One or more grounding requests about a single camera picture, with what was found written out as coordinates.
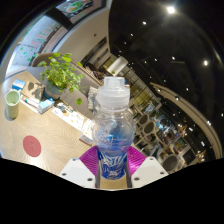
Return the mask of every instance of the green plant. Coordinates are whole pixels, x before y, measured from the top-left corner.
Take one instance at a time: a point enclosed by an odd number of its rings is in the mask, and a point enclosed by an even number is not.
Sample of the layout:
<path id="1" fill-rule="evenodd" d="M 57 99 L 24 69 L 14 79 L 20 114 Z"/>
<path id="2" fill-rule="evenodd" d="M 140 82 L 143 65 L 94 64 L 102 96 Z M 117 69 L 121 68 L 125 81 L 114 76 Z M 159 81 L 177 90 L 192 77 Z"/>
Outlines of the green plant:
<path id="1" fill-rule="evenodd" d="M 57 86 L 60 90 L 59 92 L 64 92 L 65 89 L 69 89 L 69 92 L 78 91 L 82 89 L 82 92 L 85 92 L 83 88 L 80 88 L 79 85 L 81 83 L 81 79 L 83 78 L 83 74 L 77 75 L 74 71 L 76 70 L 72 67 L 69 62 L 71 62 L 71 53 L 67 53 L 58 60 L 64 62 L 58 62 L 55 58 L 60 57 L 59 53 L 54 53 L 50 59 L 50 68 L 47 67 L 47 63 L 45 61 L 41 61 L 37 66 L 44 66 L 46 70 L 41 72 L 42 80 L 44 77 L 48 79 L 51 85 Z M 82 99 L 79 98 L 76 100 L 76 103 L 80 105 L 82 103 Z"/>

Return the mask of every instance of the ceiling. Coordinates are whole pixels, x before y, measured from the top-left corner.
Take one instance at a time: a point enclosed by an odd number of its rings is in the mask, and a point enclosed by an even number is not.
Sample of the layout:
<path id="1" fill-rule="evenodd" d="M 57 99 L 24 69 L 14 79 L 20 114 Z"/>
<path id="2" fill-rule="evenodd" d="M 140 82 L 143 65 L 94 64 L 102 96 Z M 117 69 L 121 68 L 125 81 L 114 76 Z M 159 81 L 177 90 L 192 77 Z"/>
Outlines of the ceiling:
<path id="1" fill-rule="evenodd" d="M 167 6 L 175 6 L 176 12 L 169 14 Z M 211 122 L 222 145 L 223 10 L 224 2 L 218 1 L 114 0 L 109 18 L 111 53 L 126 58 L 152 91 L 150 82 L 189 101 Z M 200 148 L 201 141 L 207 143 L 204 148 L 209 159 L 214 159 L 206 136 L 190 117 L 183 111 L 179 113 L 180 109 L 169 100 L 161 110 L 174 123 L 183 123 L 183 118 L 187 118 L 188 126 L 194 129 L 188 131 L 187 140 Z"/>

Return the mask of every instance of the window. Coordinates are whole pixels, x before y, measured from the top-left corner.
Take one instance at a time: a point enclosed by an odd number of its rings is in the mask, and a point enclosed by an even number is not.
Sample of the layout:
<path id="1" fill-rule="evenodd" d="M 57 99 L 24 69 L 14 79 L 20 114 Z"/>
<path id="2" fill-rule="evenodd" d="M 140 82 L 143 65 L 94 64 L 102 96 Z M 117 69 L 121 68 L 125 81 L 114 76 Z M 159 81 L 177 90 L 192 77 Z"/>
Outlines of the window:
<path id="1" fill-rule="evenodd" d="M 105 0 L 70 0 L 56 8 L 63 12 L 73 24 L 76 24 L 93 12 L 105 7 L 105 5 Z"/>
<path id="2" fill-rule="evenodd" d="M 66 33 L 67 30 L 59 23 L 47 16 L 41 16 L 27 29 L 16 46 L 6 74 L 30 66 L 38 54 L 51 52 Z"/>

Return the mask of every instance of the bottle cap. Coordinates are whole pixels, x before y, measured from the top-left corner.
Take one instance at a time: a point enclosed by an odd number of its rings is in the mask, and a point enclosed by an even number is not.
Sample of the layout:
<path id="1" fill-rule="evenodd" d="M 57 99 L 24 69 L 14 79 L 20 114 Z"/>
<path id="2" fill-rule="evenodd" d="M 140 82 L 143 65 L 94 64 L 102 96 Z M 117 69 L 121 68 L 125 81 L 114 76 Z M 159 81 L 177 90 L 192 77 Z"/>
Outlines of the bottle cap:
<path id="1" fill-rule="evenodd" d="M 123 77 L 105 77 L 104 85 L 98 88 L 97 99 L 103 107 L 124 107 L 129 104 L 130 89 L 125 87 Z"/>

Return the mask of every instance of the mug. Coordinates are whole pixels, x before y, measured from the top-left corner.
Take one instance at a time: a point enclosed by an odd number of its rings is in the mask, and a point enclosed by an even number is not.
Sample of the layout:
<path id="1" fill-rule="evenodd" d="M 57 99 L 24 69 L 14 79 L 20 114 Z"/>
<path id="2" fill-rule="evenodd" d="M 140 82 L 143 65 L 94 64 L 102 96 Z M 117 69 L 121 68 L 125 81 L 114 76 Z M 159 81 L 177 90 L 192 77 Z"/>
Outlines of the mug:
<path id="1" fill-rule="evenodd" d="M 9 91 L 5 97 L 6 113 L 9 118 L 14 119 L 19 113 L 20 91 Z"/>

